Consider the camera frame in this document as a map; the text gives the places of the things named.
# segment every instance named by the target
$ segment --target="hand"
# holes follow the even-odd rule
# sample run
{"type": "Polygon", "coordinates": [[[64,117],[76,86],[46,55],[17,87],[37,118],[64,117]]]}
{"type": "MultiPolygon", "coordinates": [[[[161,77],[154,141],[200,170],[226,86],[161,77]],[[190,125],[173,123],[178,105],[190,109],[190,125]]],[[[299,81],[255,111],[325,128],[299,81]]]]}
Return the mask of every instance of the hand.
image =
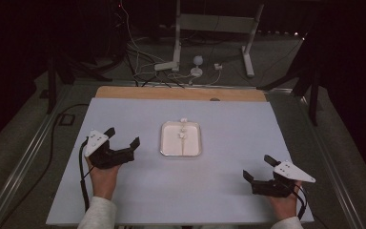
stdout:
{"type": "MultiPolygon", "coordinates": [[[[89,169],[92,164],[88,157],[85,157],[89,169]]],[[[110,169],[93,168],[90,172],[91,184],[93,186],[93,195],[99,198],[106,198],[112,200],[112,194],[117,182],[118,169],[121,165],[114,166],[110,169]]]]}
{"type": "MultiPolygon", "coordinates": [[[[301,187],[302,181],[296,181],[295,185],[301,187]]],[[[298,193],[299,188],[295,187],[294,191],[298,193]]],[[[268,197],[270,203],[274,208],[274,212],[276,217],[279,220],[296,217],[296,196],[294,194],[290,194],[286,198],[273,198],[268,197]]]]}

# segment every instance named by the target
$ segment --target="white table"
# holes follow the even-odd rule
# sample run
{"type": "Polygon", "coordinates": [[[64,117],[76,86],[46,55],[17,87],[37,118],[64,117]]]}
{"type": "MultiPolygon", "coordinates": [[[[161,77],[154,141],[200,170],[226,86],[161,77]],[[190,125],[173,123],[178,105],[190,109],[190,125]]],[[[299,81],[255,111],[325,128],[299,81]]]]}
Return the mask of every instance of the white table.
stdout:
{"type": "MultiPolygon", "coordinates": [[[[269,102],[94,98],[75,142],[52,204],[47,224],[75,225],[84,216],[78,151],[91,129],[114,127],[114,150],[139,136],[135,161],[119,171],[113,202],[119,225],[251,224],[274,221],[267,199],[252,194],[242,177],[273,177],[264,155],[290,159],[269,102]],[[159,152],[161,126],[187,117],[201,129],[197,157],[167,157],[159,152]]],[[[87,188],[92,196],[92,184],[87,188]]],[[[312,221],[308,208],[303,221],[312,221]]]]}

